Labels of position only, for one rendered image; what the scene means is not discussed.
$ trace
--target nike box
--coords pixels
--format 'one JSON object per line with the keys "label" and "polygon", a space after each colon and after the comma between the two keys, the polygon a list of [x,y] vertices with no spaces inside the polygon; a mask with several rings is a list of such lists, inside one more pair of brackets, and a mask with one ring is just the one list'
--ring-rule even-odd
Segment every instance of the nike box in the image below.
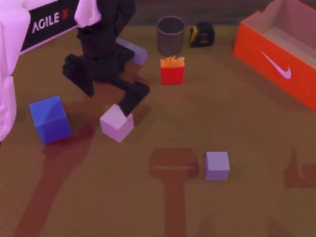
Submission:
{"label": "nike box", "polygon": [[316,110],[316,10],[274,0],[241,21],[234,55]]}

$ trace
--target nike swoosh logo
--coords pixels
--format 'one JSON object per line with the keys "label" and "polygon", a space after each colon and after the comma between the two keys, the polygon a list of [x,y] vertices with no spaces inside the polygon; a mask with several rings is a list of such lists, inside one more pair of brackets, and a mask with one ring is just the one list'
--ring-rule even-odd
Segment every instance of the nike swoosh logo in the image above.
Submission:
{"label": "nike swoosh logo", "polygon": [[288,79],[288,80],[292,78],[292,72],[291,72],[290,67],[288,67],[287,70],[285,71],[278,64],[276,64],[267,54],[265,54],[262,51],[261,51],[261,53],[272,64],[272,66],[277,70],[277,72],[282,75],[282,77],[284,77],[285,79]]}

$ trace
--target tape measure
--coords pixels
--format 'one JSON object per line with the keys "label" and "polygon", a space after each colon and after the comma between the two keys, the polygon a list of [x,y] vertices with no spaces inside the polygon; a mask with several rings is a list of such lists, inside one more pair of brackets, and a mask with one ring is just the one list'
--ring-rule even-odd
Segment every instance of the tape measure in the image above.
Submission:
{"label": "tape measure", "polygon": [[209,22],[199,22],[190,29],[189,45],[192,48],[213,45],[214,39],[214,28]]}

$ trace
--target lavender block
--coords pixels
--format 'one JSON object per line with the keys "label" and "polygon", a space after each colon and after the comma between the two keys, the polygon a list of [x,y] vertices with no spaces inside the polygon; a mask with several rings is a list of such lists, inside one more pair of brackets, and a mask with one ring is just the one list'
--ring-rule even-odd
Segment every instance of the lavender block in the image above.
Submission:
{"label": "lavender block", "polygon": [[122,142],[134,129],[133,114],[127,117],[118,105],[112,105],[101,117],[102,132],[117,142]]}
{"label": "lavender block", "polygon": [[227,180],[230,172],[227,152],[207,152],[204,165],[206,180]]}
{"label": "lavender block", "polygon": [[135,55],[132,59],[132,61],[140,66],[144,66],[145,63],[147,62],[147,58],[148,58],[148,53],[147,50],[139,47],[133,43],[130,43],[122,38],[117,38],[117,43],[124,46],[125,48],[128,48],[130,50],[132,50]]}

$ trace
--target cube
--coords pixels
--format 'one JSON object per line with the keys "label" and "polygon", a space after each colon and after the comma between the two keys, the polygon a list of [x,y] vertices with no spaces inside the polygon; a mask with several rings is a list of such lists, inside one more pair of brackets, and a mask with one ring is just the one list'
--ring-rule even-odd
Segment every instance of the cube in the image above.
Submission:
{"label": "cube", "polygon": [[135,55],[132,59],[132,61],[140,66],[144,66],[145,63],[147,62],[147,58],[148,58],[148,53],[147,50],[137,46],[133,43],[130,43],[122,38],[117,38],[116,42],[122,46],[124,46],[125,48],[128,48],[130,50],[132,50]]}
{"label": "cube", "polygon": [[204,165],[206,180],[227,180],[230,172],[227,152],[207,152]]}
{"label": "cube", "polygon": [[60,96],[29,104],[32,120],[43,144],[72,136],[72,131]]}
{"label": "cube", "polygon": [[100,117],[100,124],[104,134],[120,143],[134,129],[133,114],[126,117],[118,105],[112,105]]}

